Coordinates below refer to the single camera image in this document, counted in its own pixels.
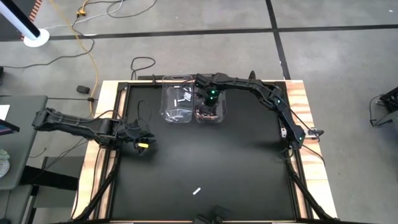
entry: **clear plastic container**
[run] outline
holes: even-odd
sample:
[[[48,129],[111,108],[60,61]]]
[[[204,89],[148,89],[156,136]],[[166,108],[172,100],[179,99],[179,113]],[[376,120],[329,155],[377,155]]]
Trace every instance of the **clear plastic container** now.
[[[195,99],[193,103],[193,114],[199,123],[220,123],[226,115],[225,91],[218,96],[216,105],[210,107],[204,104],[205,99],[197,93],[195,89]]]
[[[190,75],[163,77],[160,115],[168,123],[188,123],[192,119],[193,78]]]

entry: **lamp base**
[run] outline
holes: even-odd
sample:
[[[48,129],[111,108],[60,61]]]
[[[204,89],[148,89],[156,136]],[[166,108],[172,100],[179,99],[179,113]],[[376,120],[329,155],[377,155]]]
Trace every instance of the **lamp base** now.
[[[47,43],[47,41],[49,41],[50,38],[50,33],[45,29],[39,29],[39,31],[40,35],[35,40],[30,40],[29,38],[24,37],[24,44],[28,47],[40,47],[45,43]]]

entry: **wooden board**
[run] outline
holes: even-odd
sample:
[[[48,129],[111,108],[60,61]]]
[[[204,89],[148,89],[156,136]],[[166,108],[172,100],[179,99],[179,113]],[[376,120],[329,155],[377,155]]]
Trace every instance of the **wooden board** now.
[[[308,127],[314,127],[310,106],[308,104],[307,94],[305,92],[305,87],[302,80],[286,80],[286,81],[263,80],[263,81],[286,82],[287,95],[289,97],[289,103],[291,109],[300,117],[300,119]],[[99,94],[99,100],[95,116],[100,115],[104,111],[113,110],[119,82],[151,83],[152,81],[149,80],[104,81],[102,84],[101,93]],[[126,99],[126,91],[122,91],[121,102],[119,104],[120,107],[118,108],[119,114],[122,114],[123,112],[123,105],[125,99]],[[103,117],[110,118],[112,117],[112,113],[107,113]],[[296,117],[294,117],[294,120],[296,124],[302,125],[301,122]],[[304,140],[304,144],[309,148],[313,149],[314,151],[318,152],[319,154],[321,154],[319,143],[316,140],[311,140],[306,138]],[[99,158],[96,166],[96,175],[95,177],[93,177],[97,154]],[[107,168],[108,172],[110,171],[110,168],[113,164],[113,159],[112,159],[113,156],[114,154],[111,155],[111,158],[109,160]],[[326,175],[325,166],[323,165],[322,160],[304,147],[301,149],[301,159],[303,162],[303,169],[309,191],[311,192],[315,200],[319,203],[319,205],[324,209],[324,211],[327,212],[327,214],[331,215],[332,217],[337,217],[335,204],[333,203],[333,198],[331,196],[328,177]],[[79,179],[78,203],[74,217],[79,216],[79,214],[90,202],[91,197],[98,190],[98,184],[100,181],[103,162],[104,162],[104,149],[100,150],[97,143],[95,143],[94,141],[90,141],[87,147],[86,156]],[[303,195],[301,194],[297,186],[296,186],[296,192],[300,206],[300,213],[302,214],[302,218],[306,218]],[[99,210],[99,218],[105,217],[108,197],[109,197],[109,188],[103,195]]]

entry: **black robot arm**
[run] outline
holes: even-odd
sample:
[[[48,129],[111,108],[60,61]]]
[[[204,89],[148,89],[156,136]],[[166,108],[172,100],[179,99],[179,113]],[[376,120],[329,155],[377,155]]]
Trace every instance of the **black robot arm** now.
[[[149,143],[148,138],[154,137],[148,131],[142,130],[137,120],[126,124],[119,119],[86,119],[63,114],[51,108],[36,112],[32,125],[38,131],[63,131],[94,140],[100,146],[110,149],[120,146],[122,142],[134,142],[137,147],[143,143],[145,146]]]
[[[282,90],[274,85],[267,85],[260,80],[231,78],[223,73],[217,73],[208,78],[198,74],[195,87],[199,97],[204,97],[206,106],[217,104],[218,95],[224,90],[244,90],[253,93],[260,103],[275,111],[287,131],[287,139],[294,149],[300,149],[304,142],[305,132],[296,125],[290,116],[290,108],[282,100]]]

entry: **concrete floor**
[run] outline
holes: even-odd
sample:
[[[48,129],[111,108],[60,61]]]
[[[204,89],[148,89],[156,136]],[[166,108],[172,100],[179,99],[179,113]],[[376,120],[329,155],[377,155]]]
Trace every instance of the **concrete floor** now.
[[[83,2],[55,1],[71,21]],[[126,1],[119,14],[140,11],[151,2]],[[395,0],[273,0],[272,5],[278,27],[398,23]],[[106,7],[90,5],[88,16],[104,13]],[[64,22],[49,1],[44,0],[35,24],[51,27]],[[150,11],[137,17],[103,16],[76,26],[85,34],[248,27],[271,27],[264,0],[158,0]],[[52,35],[71,34],[67,27],[49,31]],[[373,96],[398,84],[398,30],[294,32],[280,36],[290,76],[305,81],[315,124],[326,131],[321,149],[339,218],[396,223],[398,133],[389,125],[372,128],[368,103]],[[0,42],[0,49],[0,64],[13,66],[81,52],[75,40],[53,40],[37,49],[28,49],[22,42]],[[97,39],[93,56],[100,70],[99,83],[128,79],[131,60],[138,56],[150,56],[157,61],[138,75],[225,72],[246,78],[250,70],[255,70],[261,79],[283,79],[272,33]],[[93,86],[94,77],[87,56],[59,60],[46,67],[6,69],[0,94],[84,98],[75,88]],[[85,101],[49,100],[47,106],[77,116],[89,114]],[[375,110],[376,116],[383,115],[383,110]],[[32,155],[44,147],[48,150],[28,163],[40,167],[44,156],[58,156],[78,140],[63,133],[39,133]],[[82,146],[70,156],[84,153]],[[71,207],[40,209],[35,222],[65,220]]]

